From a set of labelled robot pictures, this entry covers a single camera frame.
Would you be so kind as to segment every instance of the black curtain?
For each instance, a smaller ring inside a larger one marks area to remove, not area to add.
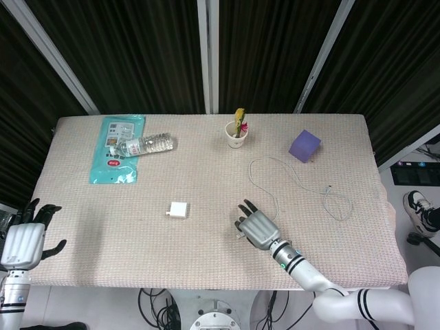
[[[0,203],[22,208],[57,120],[87,114],[2,5],[0,44]]]
[[[205,113],[196,0],[30,0],[102,113]]]
[[[303,113],[361,113],[378,164],[440,124],[440,2],[356,1]]]
[[[219,112],[291,113],[340,0],[221,0]]]

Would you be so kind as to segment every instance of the purple cube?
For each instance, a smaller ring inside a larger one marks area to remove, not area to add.
[[[312,133],[304,130],[298,135],[294,143],[292,143],[289,152],[303,163],[307,163],[310,156],[319,147],[319,140]]]

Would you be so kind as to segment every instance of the plastic bottle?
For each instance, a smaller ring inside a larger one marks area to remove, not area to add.
[[[173,149],[173,139],[170,133],[162,133],[138,139],[121,141],[117,146],[110,147],[110,154],[133,157],[146,153],[160,153]]]

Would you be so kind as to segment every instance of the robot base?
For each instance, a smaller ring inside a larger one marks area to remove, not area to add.
[[[258,291],[169,290],[179,307],[182,330],[250,330]]]

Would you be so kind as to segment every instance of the person's foot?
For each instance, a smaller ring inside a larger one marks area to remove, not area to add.
[[[438,229],[428,221],[428,215],[434,207],[420,192],[407,192],[404,196],[404,207],[418,233],[425,237],[433,237],[437,233]]]
[[[46,327],[44,325],[37,325],[35,327],[21,328],[20,330],[87,330],[87,325],[81,322],[74,322],[61,327]]]

